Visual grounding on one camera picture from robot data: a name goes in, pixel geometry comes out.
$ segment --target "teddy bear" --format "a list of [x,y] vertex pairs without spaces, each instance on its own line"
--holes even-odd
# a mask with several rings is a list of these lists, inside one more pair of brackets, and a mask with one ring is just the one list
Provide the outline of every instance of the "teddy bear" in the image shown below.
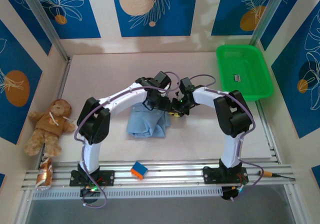
[[30,112],[28,117],[36,122],[36,125],[31,138],[24,146],[24,152],[29,156],[34,156],[45,144],[45,157],[60,155],[62,149],[58,142],[59,137],[63,132],[71,133],[76,129],[75,124],[67,121],[71,111],[72,108],[66,100],[57,99],[51,103],[46,112]]

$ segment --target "metal bar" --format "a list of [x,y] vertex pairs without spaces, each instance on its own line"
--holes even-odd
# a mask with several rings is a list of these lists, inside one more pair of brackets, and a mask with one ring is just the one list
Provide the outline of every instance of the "metal bar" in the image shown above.
[[33,190],[24,190],[22,191],[22,198],[20,201],[20,205],[17,211],[17,214],[15,215],[14,222],[15,224],[25,224],[27,217],[28,217],[28,212],[30,209],[31,201],[34,195]]
[[28,4],[29,8],[31,9],[33,15],[39,22],[40,26],[42,27],[43,31],[49,38],[50,42],[55,46],[60,56],[65,60],[68,61],[69,57],[67,55],[66,50],[64,49],[63,45],[60,42],[60,38],[52,25],[51,21],[49,20],[45,10],[43,9],[39,0],[25,0]]
[[67,62],[64,72],[63,72],[63,76],[62,76],[62,80],[61,80],[61,84],[59,87],[59,91],[57,94],[57,99],[61,99],[63,93],[64,93],[64,89],[65,89],[65,85],[66,85],[66,81],[68,78],[68,74],[69,74],[69,70],[70,70],[70,66],[71,66],[71,59]]
[[[186,197],[221,197],[223,191],[217,186],[175,187],[175,188],[114,188],[105,189],[108,199],[132,198],[186,198]],[[79,189],[50,189],[46,192],[35,191],[33,200],[79,200]],[[87,199],[103,199],[96,193]]]
[[[134,161],[121,162],[101,162],[101,170],[115,170],[114,187],[109,188],[172,188],[172,187],[206,187],[202,176],[204,166],[217,167],[219,160],[194,160],[194,161],[142,161],[142,164],[148,168],[148,173],[143,180],[137,179],[131,175],[131,167]],[[278,164],[277,162],[263,162],[260,165],[268,171],[280,173],[288,177],[294,177],[290,165]],[[258,178],[259,168],[249,165],[243,165],[247,168],[249,185]],[[54,165],[53,179],[51,188],[74,189],[78,187],[69,187],[71,171],[77,169],[77,162],[72,164],[59,163]],[[37,171],[29,170],[26,173],[22,184],[24,190],[34,190],[37,179]],[[283,185],[294,184],[295,181],[282,177],[264,177],[258,183],[259,185]],[[230,186],[236,183],[221,184],[216,186]]]
[[255,46],[260,40],[281,1],[282,0],[269,0],[258,24],[256,25],[256,28],[253,31],[249,45]]
[[298,186],[296,184],[295,185],[285,184],[283,186],[284,186],[295,222],[297,224],[298,223],[313,224],[312,220],[310,219],[310,215],[308,214],[308,211],[306,209],[306,205],[304,204],[304,201],[302,199]]
[[266,117],[266,114],[265,114],[264,109],[262,107],[261,101],[258,100],[258,101],[255,102],[255,104],[256,104],[257,110],[259,112],[261,123],[263,125],[263,129],[264,129],[266,138],[268,140],[269,146],[273,148],[275,156],[276,156],[276,159],[279,162],[279,164],[281,164],[281,163],[283,163],[282,162],[282,158],[279,155],[279,151],[278,151],[278,147],[277,147],[277,144],[276,144],[276,140],[275,140],[275,137],[274,137],[273,132],[271,130],[271,127],[270,127],[270,125],[269,125],[269,123],[267,121],[267,117]]

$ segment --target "blue cloth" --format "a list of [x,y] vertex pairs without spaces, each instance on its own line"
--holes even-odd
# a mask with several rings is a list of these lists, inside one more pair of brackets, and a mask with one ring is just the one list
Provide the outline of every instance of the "blue cloth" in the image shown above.
[[166,111],[148,110],[142,103],[131,107],[131,115],[126,132],[135,138],[164,138],[166,127],[170,127],[169,115]]

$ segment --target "green plastic basket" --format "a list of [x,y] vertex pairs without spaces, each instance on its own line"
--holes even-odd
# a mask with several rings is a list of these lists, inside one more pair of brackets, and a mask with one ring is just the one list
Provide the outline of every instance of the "green plastic basket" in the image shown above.
[[223,91],[239,90],[246,101],[270,97],[274,87],[261,51],[252,45],[222,45],[216,50]]

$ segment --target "metal frame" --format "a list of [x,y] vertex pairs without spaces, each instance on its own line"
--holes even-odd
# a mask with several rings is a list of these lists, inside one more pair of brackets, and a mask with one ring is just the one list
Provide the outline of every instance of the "metal frame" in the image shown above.
[[[261,161],[248,159],[255,162],[271,172],[279,173],[288,177],[294,177],[292,169],[288,164],[278,164],[276,157],[270,160]],[[177,187],[205,187],[202,169],[204,166],[217,168],[218,159],[208,160],[188,160],[188,161],[141,161],[148,168],[148,175],[141,181],[131,174],[131,168],[134,161],[101,161],[100,170],[114,170],[114,186],[112,188],[177,188]],[[58,162],[53,166],[52,189],[79,189],[78,187],[69,187],[71,171],[77,169],[77,162]],[[252,184],[258,178],[259,168],[243,165],[247,169],[249,184]],[[37,170],[28,170],[22,190],[35,190],[37,179]],[[295,184],[295,181],[282,177],[263,178],[259,185],[283,185]],[[216,187],[230,186],[230,184],[216,185]]]
[[309,213],[303,205],[303,197],[297,184],[285,184],[284,189],[290,203],[291,211],[297,224],[312,224]]
[[22,198],[20,201],[19,208],[17,210],[17,214],[15,216],[14,222],[15,224],[24,224],[27,220],[31,201],[33,199],[34,191],[33,190],[25,190],[23,191]]
[[56,50],[60,54],[60,56],[65,60],[68,61],[69,57],[64,49],[63,45],[60,42],[60,38],[52,25],[49,17],[47,16],[45,10],[43,9],[39,0],[25,0],[25,2],[30,7],[33,15],[35,16],[36,20],[42,27],[44,33],[49,38],[50,42],[55,46]]
[[256,28],[253,31],[249,45],[255,46],[260,41],[281,1],[282,0],[269,0],[258,24],[256,25]]

